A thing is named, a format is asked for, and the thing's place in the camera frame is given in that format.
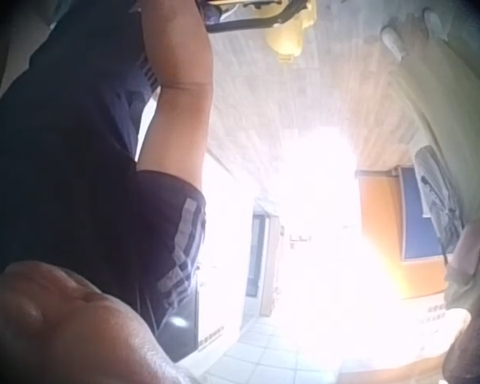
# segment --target tiled floor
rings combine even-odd
[[[259,318],[205,374],[207,384],[330,384],[341,359],[315,354],[288,324]]]

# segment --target skin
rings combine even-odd
[[[146,53],[161,93],[138,170],[201,189],[212,100],[210,40],[194,0],[144,0]],[[127,305],[71,271],[40,262],[0,276],[0,371],[14,382],[196,382]]]

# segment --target shoe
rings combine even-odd
[[[405,56],[407,56],[406,49],[404,48],[403,41],[398,36],[396,30],[391,27],[385,26],[381,30],[381,39],[387,48],[391,51],[393,56],[400,62]]]
[[[429,38],[446,40],[446,34],[442,28],[441,19],[438,14],[432,10],[425,9],[423,11],[423,19],[425,20],[426,28],[429,31]]]

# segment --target black t-shirt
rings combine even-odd
[[[156,332],[190,288],[205,199],[136,171],[138,93],[56,65],[37,64],[0,102],[0,273],[22,260],[67,268]]]

